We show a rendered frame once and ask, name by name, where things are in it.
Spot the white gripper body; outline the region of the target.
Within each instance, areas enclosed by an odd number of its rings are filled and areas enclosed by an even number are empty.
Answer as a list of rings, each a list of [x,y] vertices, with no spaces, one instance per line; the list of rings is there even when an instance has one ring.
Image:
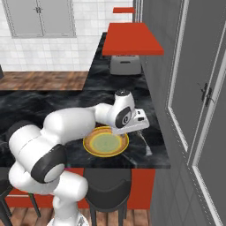
[[[149,127],[148,120],[144,117],[139,117],[139,118],[132,119],[123,128],[120,128],[120,129],[113,128],[112,133],[119,135],[119,134],[124,134],[124,133],[128,133],[128,132],[136,132],[136,131],[139,131],[139,130],[146,129],[148,127]]]

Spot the silver spoon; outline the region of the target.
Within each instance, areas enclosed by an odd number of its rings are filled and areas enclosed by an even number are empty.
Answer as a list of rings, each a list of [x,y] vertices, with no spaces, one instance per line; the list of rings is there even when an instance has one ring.
[[[140,137],[143,139],[143,141],[144,141],[145,144],[146,144],[146,156],[152,155],[153,153],[152,153],[152,151],[151,151],[151,148],[150,148],[150,146],[147,144],[145,138],[143,137],[142,134],[140,134]]]

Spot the yellow and orange plate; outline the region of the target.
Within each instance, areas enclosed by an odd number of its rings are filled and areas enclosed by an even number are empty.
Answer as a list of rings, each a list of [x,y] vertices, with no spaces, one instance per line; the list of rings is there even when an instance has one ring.
[[[115,135],[109,126],[96,127],[83,139],[83,147],[86,151],[102,158],[122,154],[128,146],[128,135]]]

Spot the grey toaster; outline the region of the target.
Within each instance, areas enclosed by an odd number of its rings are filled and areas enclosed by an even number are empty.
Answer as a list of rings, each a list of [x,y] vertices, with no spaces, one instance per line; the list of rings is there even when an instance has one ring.
[[[139,56],[112,56],[109,71],[112,75],[141,74]]]

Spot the red counter base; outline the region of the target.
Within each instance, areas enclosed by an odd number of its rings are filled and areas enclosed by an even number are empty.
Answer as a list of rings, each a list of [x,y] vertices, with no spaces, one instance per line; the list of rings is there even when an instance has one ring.
[[[66,169],[83,176],[83,168]],[[132,169],[132,188],[127,202],[128,209],[150,209],[152,191],[154,187],[155,169]],[[53,196],[34,195],[36,203],[40,208],[52,208]],[[14,189],[5,198],[9,207],[33,207],[29,195]],[[79,208],[89,208],[86,200],[78,203]]]

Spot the black bar stool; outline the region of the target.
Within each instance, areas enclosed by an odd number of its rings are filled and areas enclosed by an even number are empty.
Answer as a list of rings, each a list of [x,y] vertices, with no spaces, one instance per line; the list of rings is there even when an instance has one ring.
[[[92,226],[97,226],[97,211],[118,211],[118,226],[124,226],[127,201],[132,188],[132,170],[84,169],[83,177],[88,182],[86,201],[90,208]]]
[[[4,226],[12,226],[10,220],[11,211],[5,201],[5,198],[13,189],[8,178],[8,173],[8,169],[0,168],[0,220]]]

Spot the grey tall cabinet door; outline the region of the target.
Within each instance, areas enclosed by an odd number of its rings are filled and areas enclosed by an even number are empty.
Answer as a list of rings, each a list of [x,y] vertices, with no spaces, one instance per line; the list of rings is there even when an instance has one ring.
[[[203,105],[201,88],[213,75],[225,18],[226,0],[184,0],[168,110],[185,152],[192,148]]]
[[[211,226],[226,226],[226,72],[219,76],[192,164]]]

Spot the large red shelf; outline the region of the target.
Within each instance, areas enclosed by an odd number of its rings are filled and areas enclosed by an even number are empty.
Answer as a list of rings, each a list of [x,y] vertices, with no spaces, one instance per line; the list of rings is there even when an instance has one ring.
[[[164,50],[145,23],[110,23],[104,56],[161,56]]]

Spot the small red shelf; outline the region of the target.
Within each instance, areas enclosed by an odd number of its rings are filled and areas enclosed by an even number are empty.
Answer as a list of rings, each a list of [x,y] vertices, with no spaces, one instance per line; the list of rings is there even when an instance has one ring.
[[[134,7],[114,7],[113,13],[134,13]]]

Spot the grey wall cupboards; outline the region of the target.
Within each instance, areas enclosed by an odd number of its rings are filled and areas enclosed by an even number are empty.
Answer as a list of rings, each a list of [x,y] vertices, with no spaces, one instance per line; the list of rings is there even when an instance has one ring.
[[[12,38],[76,36],[72,0],[2,0]]]

